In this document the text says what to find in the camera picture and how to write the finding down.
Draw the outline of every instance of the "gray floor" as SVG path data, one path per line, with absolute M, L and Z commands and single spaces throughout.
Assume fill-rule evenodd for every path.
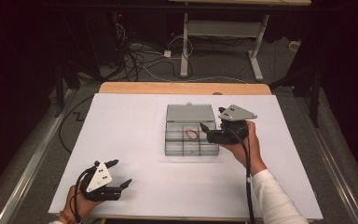
M 234 42 L 228 40 L 225 43 L 232 44 Z M 189 80 L 197 81 L 197 79 L 201 79 L 198 82 L 242 81 L 255 83 L 253 71 L 245 51 L 246 49 L 251 49 L 253 44 L 252 41 L 245 40 L 236 47 L 215 45 L 214 51 L 211 51 L 212 48 L 207 42 L 195 42 L 193 44 L 194 51 L 190 56 L 193 77 Z M 288 44 L 289 41 L 286 39 L 272 44 L 263 43 L 257 57 L 265 77 L 263 83 L 269 84 L 285 76 L 291 61 L 295 57 L 295 54 L 287 49 Z M 143 50 L 152 51 L 152 49 L 146 48 Z M 148 61 L 159 57 L 149 53 L 143 55 Z M 180 64 L 178 60 L 164 61 L 173 63 L 175 74 L 179 74 Z M 154 63 L 156 62 L 145 63 L 144 67 Z M 101 69 L 104 73 L 110 71 L 107 66 Z M 84 75 L 80 76 L 82 86 L 78 91 L 69 92 L 66 98 L 68 105 L 66 111 L 68 111 L 69 107 L 77 105 L 97 92 L 100 87 L 99 83 L 83 78 Z M 172 75 L 172 66 L 169 63 L 157 64 L 150 67 L 148 72 L 142 71 L 138 81 L 162 81 L 161 79 L 188 81 L 174 77 Z M 322 209 L 324 220 L 316 223 L 358 223 L 358 167 L 334 116 L 329 110 L 324 93 L 321 92 L 319 110 L 321 127 L 319 129 L 314 129 L 308 118 L 307 106 L 309 99 L 307 97 L 293 97 L 291 88 L 277 88 L 273 90 L 273 94 L 278 97 L 300 159 L 304 164 L 310 183 L 318 195 L 317 200 Z M 75 112 L 80 112 L 80 117 L 84 118 L 89 107 L 90 100 L 81 104 Z M 25 197 L 14 200 L 18 203 L 16 207 L 18 209 L 14 209 L 13 215 L 9 216 L 9 223 L 49 223 L 55 218 L 55 216 L 48 214 L 48 208 L 70 156 L 60 142 L 58 131 L 51 130 L 51 127 L 57 122 L 57 119 L 53 118 L 55 109 L 56 105 L 52 105 L 49 112 L 30 134 L 0 178 L 1 214 L 34 153 L 38 148 L 41 148 L 41 144 L 48 142 L 45 145 L 46 154 L 41 156 L 43 160 L 40 166 L 36 166 L 37 169 L 34 173 L 34 178 L 30 181 L 30 187 L 23 194 Z M 64 121 L 62 140 L 68 148 L 73 148 L 75 145 L 81 126 L 82 122 L 76 121 L 76 115 L 73 114 L 70 114 Z M 48 132 L 54 133 L 51 139 L 46 138 Z M 113 223 L 156 222 L 115 220 Z

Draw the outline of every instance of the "dark background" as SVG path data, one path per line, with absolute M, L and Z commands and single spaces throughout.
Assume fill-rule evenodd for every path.
M 326 7 L 340 6 L 343 3 L 344 1 L 313 2 Z M 127 19 L 125 22 L 131 25 L 131 29 L 159 44 L 164 44 L 171 33 L 178 35 L 183 29 L 182 15 L 128 13 L 125 16 L 124 20 Z M 144 18 L 158 23 L 155 23 L 153 29 L 145 30 L 142 28 L 145 27 L 144 24 L 140 22 Z M 84 20 L 96 20 L 98 23 L 100 19 L 90 14 L 73 14 L 67 21 L 75 26 L 75 30 L 81 31 L 85 29 Z M 313 19 L 315 22 L 310 26 L 311 32 L 308 31 L 308 42 L 303 42 L 291 72 L 294 73 L 315 59 L 321 59 L 323 88 L 358 162 L 358 1 L 353 1 L 344 17 Z M 309 27 L 307 20 L 308 17 L 299 19 L 290 14 L 271 16 L 266 40 L 274 41 L 282 36 L 298 40 L 305 32 L 304 28 Z M 98 32 L 91 31 L 90 36 L 76 35 L 75 38 L 85 38 L 82 40 L 87 45 L 91 39 L 101 36 Z M 81 55 L 74 53 L 78 51 L 72 38 L 65 28 L 62 16 L 43 10 L 37 2 L 0 0 L 0 174 L 50 106 L 48 93 L 54 87 L 55 68 L 59 60 L 66 62 L 71 59 L 85 64 Z M 106 45 L 109 45 L 108 48 L 115 47 L 109 42 L 104 46 Z M 86 69 L 95 69 L 99 63 L 106 63 L 117 56 L 106 54 L 100 46 L 83 52 L 89 57 L 86 59 L 89 67 Z M 77 83 L 71 76 L 74 73 L 74 68 L 64 69 L 66 80 L 72 87 L 76 87 Z

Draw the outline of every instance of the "white sleeve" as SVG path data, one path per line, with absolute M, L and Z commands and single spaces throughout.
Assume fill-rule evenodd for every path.
M 252 183 L 264 223 L 309 223 L 268 169 L 254 175 Z

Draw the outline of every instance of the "human hand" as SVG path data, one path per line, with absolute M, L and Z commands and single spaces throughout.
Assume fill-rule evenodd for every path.
M 247 120 L 249 135 L 243 140 L 243 143 L 250 149 L 251 157 L 251 175 L 255 175 L 260 171 L 267 169 L 266 164 L 261 159 L 260 144 L 257 135 L 255 134 L 255 123 Z M 246 155 L 241 144 L 236 145 L 221 145 L 232 152 L 235 159 L 246 167 Z
M 77 213 L 80 215 L 80 218 L 84 218 L 89 215 L 90 211 L 96 207 L 98 204 L 102 202 L 93 202 L 90 200 L 87 200 L 83 194 L 80 192 L 80 189 L 77 189 Z M 62 222 L 63 224 L 66 223 L 76 223 L 75 215 L 72 212 L 72 210 L 75 209 L 75 203 L 74 203 L 74 197 L 75 197 L 75 185 L 73 185 L 71 188 L 69 188 L 68 195 L 66 196 L 66 203 L 65 207 L 62 210 L 62 213 L 60 214 L 58 220 Z

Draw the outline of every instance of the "white surface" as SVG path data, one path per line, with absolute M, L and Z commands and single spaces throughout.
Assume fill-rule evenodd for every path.
M 217 157 L 165 157 L 167 105 L 238 105 L 257 114 L 262 157 L 282 188 L 309 219 L 321 219 L 310 182 L 275 96 L 96 94 L 49 209 L 62 210 L 67 190 L 94 161 L 119 160 L 110 169 L 118 186 L 132 178 L 116 202 L 93 210 L 96 217 L 242 219 L 249 217 L 245 169 L 221 148 Z M 255 216 L 261 217 L 256 198 Z

